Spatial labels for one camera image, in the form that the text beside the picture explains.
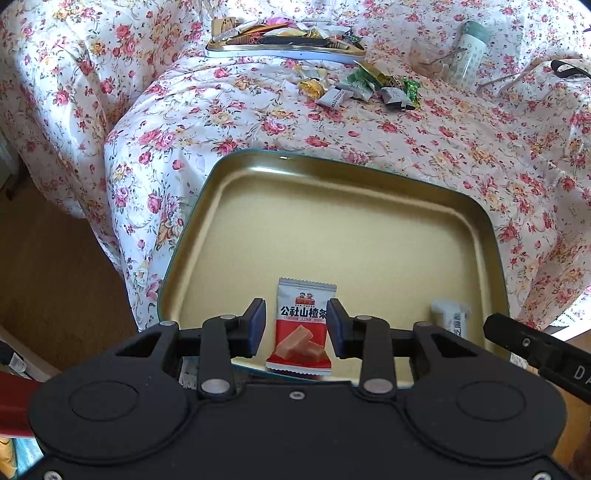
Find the black strap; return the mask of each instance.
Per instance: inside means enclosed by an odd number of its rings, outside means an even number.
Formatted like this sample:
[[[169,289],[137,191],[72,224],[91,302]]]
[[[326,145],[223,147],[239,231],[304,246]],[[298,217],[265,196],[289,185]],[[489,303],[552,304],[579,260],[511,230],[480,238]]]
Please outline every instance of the black strap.
[[[566,70],[561,70],[559,72],[558,69],[560,67],[563,67],[564,65],[569,66],[571,68],[566,69]],[[572,77],[573,75],[585,75],[586,77],[591,79],[591,74],[589,74],[589,72],[586,72],[583,69],[580,69],[579,67],[575,67],[574,65],[571,65],[570,63],[566,63],[565,61],[562,61],[562,60],[552,60],[552,62],[550,63],[550,67],[552,68],[552,70],[554,70],[554,73],[562,79]]]

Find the wooden floor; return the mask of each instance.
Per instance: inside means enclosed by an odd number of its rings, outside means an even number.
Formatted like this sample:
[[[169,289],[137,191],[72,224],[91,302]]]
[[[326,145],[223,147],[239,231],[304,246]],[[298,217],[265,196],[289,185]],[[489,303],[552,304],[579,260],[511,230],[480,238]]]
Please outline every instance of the wooden floor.
[[[27,179],[0,193],[0,324],[66,369],[136,332],[124,282],[88,223],[60,212]]]

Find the floral fabric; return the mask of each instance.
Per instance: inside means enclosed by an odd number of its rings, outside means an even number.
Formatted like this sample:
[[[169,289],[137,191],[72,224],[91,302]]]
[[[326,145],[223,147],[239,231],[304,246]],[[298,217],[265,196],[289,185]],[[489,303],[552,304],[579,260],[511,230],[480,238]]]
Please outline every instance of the floral fabric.
[[[413,37],[450,48],[462,23],[476,20],[491,32],[477,83],[498,80],[484,90],[494,103],[423,79],[425,101],[418,112],[393,116],[375,101],[325,111],[298,96],[281,60],[204,59],[209,18],[224,14],[338,20],[363,37],[371,60],[387,61],[394,70],[408,61]],[[591,16],[576,0],[15,0],[0,17],[0,121],[45,196],[88,219],[126,277],[140,327],[155,320],[153,304],[170,248],[206,174],[225,153],[246,147],[368,164],[478,191],[481,202],[492,195],[491,217],[504,232],[499,240],[514,250],[504,252],[512,312],[540,325],[588,282],[581,224],[588,220],[580,216],[586,180],[570,173],[574,167],[570,160],[561,163],[562,154],[554,157],[571,132],[545,128],[561,125],[561,118],[570,122],[579,112],[575,136],[586,152],[587,104],[567,92],[568,107],[538,110],[542,117],[527,111],[523,115],[532,120],[521,122],[517,112],[531,92],[513,103],[496,95],[519,95],[511,93],[516,83],[507,75],[550,58],[586,54],[583,30],[589,24]],[[333,68],[334,77],[345,73],[342,66]],[[117,123],[132,105],[130,116]],[[270,105],[284,113],[270,113]],[[363,140],[368,138],[380,141]],[[444,174],[441,165],[450,161],[455,170]],[[533,182],[519,180],[529,192],[525,199],[503,193],[512,187],[502,181],[513,185],[521,173]],[[559,182],[567,173],[574,186],[559,196],[559,183],[551,179]],[[489,177],[493,183],[486,186]],[[495,217],[497,210],[502,218]],[[155,220],[162,215],[164,221]],[[571,274],[558,267],[562,260],[574,268]],[[537,284],[540,275],[543,285]]]

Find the clear plastic cup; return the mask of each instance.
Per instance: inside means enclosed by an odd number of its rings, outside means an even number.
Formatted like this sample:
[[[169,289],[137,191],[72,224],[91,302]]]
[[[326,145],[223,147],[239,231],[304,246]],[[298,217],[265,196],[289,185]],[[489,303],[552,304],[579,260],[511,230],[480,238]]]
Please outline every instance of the clear plastic cup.
[[[410,65],[419,75],[442,79],[445,77],[451,61],[450,57],[445,57],[446,54],[447,52],[440,46],[416,37],[413,38],[410,47]]]

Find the red and white snack package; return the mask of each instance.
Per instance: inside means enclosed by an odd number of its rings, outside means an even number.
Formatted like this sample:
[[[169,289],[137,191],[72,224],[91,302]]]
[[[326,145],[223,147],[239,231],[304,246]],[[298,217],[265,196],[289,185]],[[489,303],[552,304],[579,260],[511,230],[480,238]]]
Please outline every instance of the red and white snack package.
[[[280,278],[275,350],[265,365],[273,370],[330,375],[326,355],[326,303],[336,285]]]

